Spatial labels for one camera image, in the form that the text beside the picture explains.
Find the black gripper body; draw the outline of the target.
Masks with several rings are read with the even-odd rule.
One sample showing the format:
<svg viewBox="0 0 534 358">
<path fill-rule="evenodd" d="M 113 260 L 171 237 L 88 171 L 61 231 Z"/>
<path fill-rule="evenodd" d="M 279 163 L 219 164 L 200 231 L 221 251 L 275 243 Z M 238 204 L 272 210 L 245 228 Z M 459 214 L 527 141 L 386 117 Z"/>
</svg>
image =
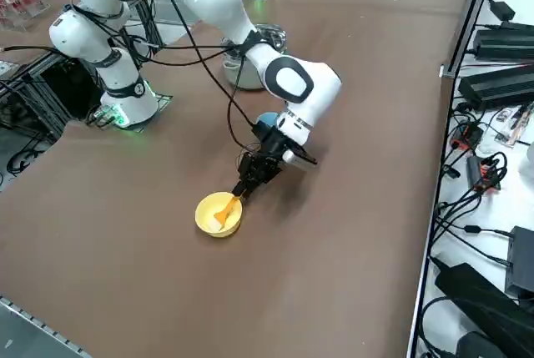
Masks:
<svg viewBox="0 0 534 358">
<path fill-rule="evenodd" d="M 282 160 L 286 149 L 292 140 L 275 126 L 258 122 L 252 127 L 253 135 L 259 141 L 259 148 L 253 152 L 246 152 L 245 156 L 251 158 L 255 164 L 277 164 Z"/>
</svg>

